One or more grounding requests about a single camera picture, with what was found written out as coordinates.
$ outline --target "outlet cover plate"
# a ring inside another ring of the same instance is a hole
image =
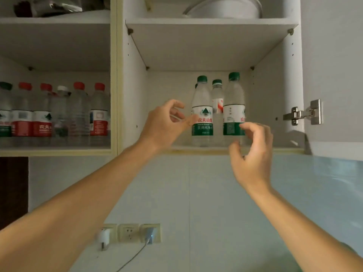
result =
[[[118,241],[121,243],[138,243],[139,238],[139,224],[120,224],[118,226]]]
[[[140,242],[145,243],[146,229],[150,227],[156,227],[157,233],[155,235],[153,243],[161,243],[161,227],[160,224],[143,224],[140,226],[139,236]]]
[[[110,229],[110,243],[118,243],[117,239],[117,224],[106,223],[102,227],[103,229]]]

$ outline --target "person's left hand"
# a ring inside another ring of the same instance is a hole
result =
[[[183,109],[184,104],[178,100],[169,100],[149,112],[139,142],[146,142],[158,153],[170,147],[182,132],[198,122],[197,114],[185,118],[176,108]]]

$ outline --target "bottle cap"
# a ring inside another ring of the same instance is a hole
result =
[[[13,88],[13,85],[7,82],[0,82],[0,88],[7,90],[7,91],[11,91],[11,89]]]
[[[40,84],[40,90],[42,91],[48,91],[48,92],[51,92],[53,89],[52,85],[51,84],[45,84],[45,83],[41,83]]]
[[[229,81],[239,81],[240,73],[230,73],[228,76]]]
[[[103,83],[96,83],[94,85],[94,88],[96,89],[96,91],[105,91],[105,84]]]
[[[73,84],[73,87],[76,89],[76,90],[84,90],[85,89],[85,85],[84,83],[82,82],[75,82]]]
[[[66,86],[58,86],[57,90],[58,91],[65,91],[65,92],[69,91]]]
[[[19,89],[24,89],[27,91],[31,91],[33,88],[32,84],[30,83],[26,83],[26,82],[20,82],[19,83]]]
[[[213,86],[214,85],[222,85],[222,80],[220,80],[220,79],[215,79],[215,80],[213,80]]]
[[[208,78],[205,75],[201,75],[198,77],[198,83],[207,83],[208,82]]]

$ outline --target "tiled wall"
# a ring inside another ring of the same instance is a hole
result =
[[[104,157],[31,158],[30,209],[95,168]],[[70,170],[77,165],[77,170]],[[309,218],[363,255],[363,162],[274,156],[273,186]],[[294,271],[284,243],[236,183],[228,156],[160,156],[138,175],[108,223],[161,223],[123,271]],[[89,246],[71,272],[116,271],[142,244]]]

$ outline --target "open cabinet door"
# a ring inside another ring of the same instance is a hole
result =
[[[363,160],[363,0],[301,0],[305,108],[321,99],[323,124],[305,122],[311,153]]]

